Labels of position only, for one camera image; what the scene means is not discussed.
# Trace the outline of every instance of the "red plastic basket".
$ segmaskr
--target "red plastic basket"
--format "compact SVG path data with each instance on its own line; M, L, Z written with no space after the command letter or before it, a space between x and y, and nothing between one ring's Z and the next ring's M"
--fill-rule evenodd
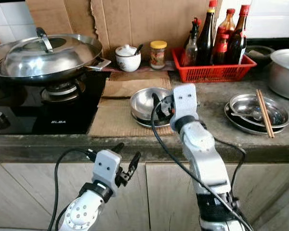
M204 83L240 81L253 66L257 65L252 59L244 55L241 64L180 66L179 60L183 48L174 48L171 52L182 82Z

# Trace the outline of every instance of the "black glass stovetop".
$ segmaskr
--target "black glass stovetop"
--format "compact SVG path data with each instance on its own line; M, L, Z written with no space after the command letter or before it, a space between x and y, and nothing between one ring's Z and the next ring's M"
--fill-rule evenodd
M108 72L87 72L78 79L86 85L75 100L45 103L40 93L44 87L0 83L0 113L7 124L0 134L85 134L100 100Z

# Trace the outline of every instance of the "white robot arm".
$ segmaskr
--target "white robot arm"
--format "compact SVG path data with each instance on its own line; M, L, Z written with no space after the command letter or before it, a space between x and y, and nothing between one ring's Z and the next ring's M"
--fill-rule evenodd
M180 134L183 154L190 162L191 172L233 211L236 203L233 200L225 164L215 149L214 137L198 120L195 85L186 84L174 88L171 102L174 109L171 128ZM196 180L193 183L200 210L199 222L203 231L245 230L242 222L238 221L216 196Z
M123 143L113 150L119 151ZM118 194L121 184L126 186L135 172L140 153L132 159L127 173L120 167L121 156L112 150L101 150L96 154L92 184L86 183L81 196L74 200L65 212L65 218L59 231L87 231L97 221L105 203Z

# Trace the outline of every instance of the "stove knob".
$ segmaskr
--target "stove knob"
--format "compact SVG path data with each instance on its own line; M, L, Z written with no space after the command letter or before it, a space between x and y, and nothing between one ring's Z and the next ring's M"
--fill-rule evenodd
M11 123L8 120L8 118L5 116L5 114L0 112L0 130L8 128L10 125Z

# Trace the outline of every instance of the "wok handle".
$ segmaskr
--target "wok handle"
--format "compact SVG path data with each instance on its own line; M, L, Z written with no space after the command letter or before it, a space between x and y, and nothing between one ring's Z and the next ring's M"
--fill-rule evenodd
M85 66L87 71L101 71L104 67L106 67L107 65L111 63L110 60L102 59L99 57L97 58L97 60L99 61L99 63L96 66Z
M42 27L37 27L36 31L37 31L38 37L40 37L43 40L43 42L46 46L46 52L47 53L53 52L53 47L49 42L49 39L47 37L45 30Z

